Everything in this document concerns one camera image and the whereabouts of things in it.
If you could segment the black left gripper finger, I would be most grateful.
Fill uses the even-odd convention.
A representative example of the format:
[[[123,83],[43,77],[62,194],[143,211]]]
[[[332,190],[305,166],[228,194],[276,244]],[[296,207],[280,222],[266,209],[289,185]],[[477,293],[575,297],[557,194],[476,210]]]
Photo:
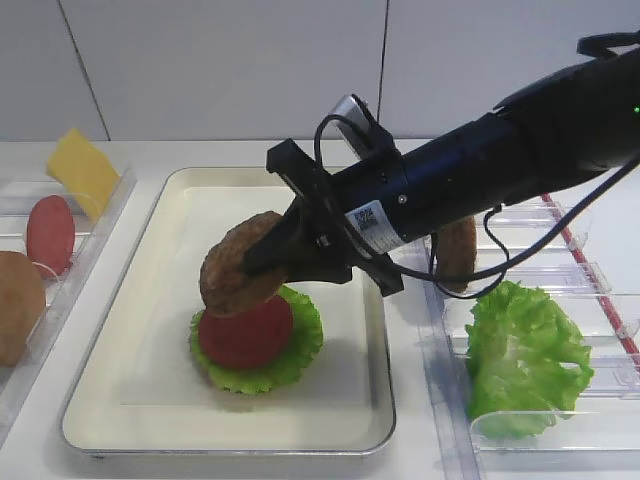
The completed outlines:
[[[318,275],[318,259],[309,209],[293,202],[283,217],[245,252],[242,270],[251,275],[277,269],[287,275]]]

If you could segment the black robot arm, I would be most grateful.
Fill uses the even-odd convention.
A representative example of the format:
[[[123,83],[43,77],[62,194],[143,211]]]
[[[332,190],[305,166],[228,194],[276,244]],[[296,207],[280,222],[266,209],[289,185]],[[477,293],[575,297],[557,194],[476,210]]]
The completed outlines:
[[[344,284],[365,271],[383,295],[410,271],[390,252],[454,221],[601,179],[607,190],[639,163],[639,36],[582,38],[581,64],[502,100],[484,116],[408,153],[357,96],[326,117],[357,162],[331,174],[320,152],[285,140],[266,168],[294,192],[283,218],[242,261],[257,275]]]

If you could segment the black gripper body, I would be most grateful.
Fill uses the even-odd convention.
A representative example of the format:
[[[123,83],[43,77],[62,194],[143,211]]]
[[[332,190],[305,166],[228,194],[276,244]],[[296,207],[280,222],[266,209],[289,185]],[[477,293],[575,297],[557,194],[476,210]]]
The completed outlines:
[[[266,169],[292,189],[293,202],[309,209],[318,246],[331,247],[352,270],[364,271],[382,296],[403,290],[389,253],[413,237],[405,217],[408,207],[399,201],[409,184],[396,146],[329,173],[294,141],[285,140],[268,150]]]

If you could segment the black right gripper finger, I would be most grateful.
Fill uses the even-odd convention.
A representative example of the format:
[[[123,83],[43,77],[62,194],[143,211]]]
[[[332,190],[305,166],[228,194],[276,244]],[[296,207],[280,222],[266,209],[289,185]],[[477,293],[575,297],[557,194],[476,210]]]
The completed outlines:
[[[300,239],[279,244],[273,252],[274,263],[286,272],[286,283],[348,283],[353,279],[352,267],[331,247],[320,247]]]

